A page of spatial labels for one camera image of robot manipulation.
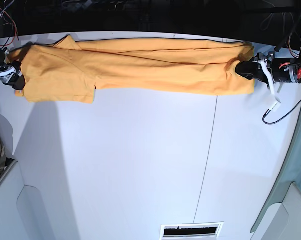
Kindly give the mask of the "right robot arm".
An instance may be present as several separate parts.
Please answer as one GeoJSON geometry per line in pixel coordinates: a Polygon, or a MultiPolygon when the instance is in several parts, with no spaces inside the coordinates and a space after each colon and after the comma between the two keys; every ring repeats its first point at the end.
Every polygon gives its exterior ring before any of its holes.
{"type": "Polygon", "coordinates": [[[13,5],[12,0],[7,5],[0,7],[0,21],[7,16],[10,21],[8,22],[12,27],[13,36],[9,36],[4,44],[0,44],[0,82],[6,86],[12,87],[16,91],[22,91],[26,86],[26,80],[22,73],[22,63],[19,61],[10,61],[8,55],[10,53],[8,46],[14,43],[15,39],[18,38],[18,28],[7,12],[8,8],[13,5]]]}

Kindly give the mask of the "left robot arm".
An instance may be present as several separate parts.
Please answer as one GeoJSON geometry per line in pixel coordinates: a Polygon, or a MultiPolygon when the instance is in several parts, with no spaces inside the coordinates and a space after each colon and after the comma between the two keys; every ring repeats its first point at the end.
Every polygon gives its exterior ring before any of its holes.
{"type": "Polygon", "coordinates": [[[298,24],[301,24],[301,10],[292,29],[273,51],[267,55],[259,52],[251,60],[240,62],[235,72],[248,80],[258,80],[269,87],[271,83],[301,84],[301,47],[299,53],[295,53],[291,46],[293,32],[298,24]]]}

